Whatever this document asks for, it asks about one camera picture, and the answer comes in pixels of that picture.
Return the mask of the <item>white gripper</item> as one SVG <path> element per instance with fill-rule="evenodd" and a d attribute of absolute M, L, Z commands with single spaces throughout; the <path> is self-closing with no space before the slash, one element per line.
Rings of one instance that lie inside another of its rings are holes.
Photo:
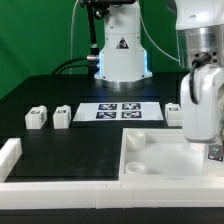
<path fill-rule="evenodd" d="M 197 104 L 190 98 L 189 75 L 181 83 L 182 129 L 189 142 L 213 143 L 224 130 L 224 68 L 206 65 L 195 71 Z"/>

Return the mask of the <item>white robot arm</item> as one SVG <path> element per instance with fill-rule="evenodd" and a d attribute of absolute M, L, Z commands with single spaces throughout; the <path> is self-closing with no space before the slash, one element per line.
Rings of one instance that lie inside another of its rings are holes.
<path fill-rule="evenodd" d="M 105 45 L 95 80 L 111 88 L 151 76 L 141 46 L 136 0 L 99 0 L 105 10 Z M 180 89 L 182 129 L 190 142 L 213 143 L 224 130 L 224 0 L 167 0 L 176 14 L 178 62 L 189 73 Z"/>

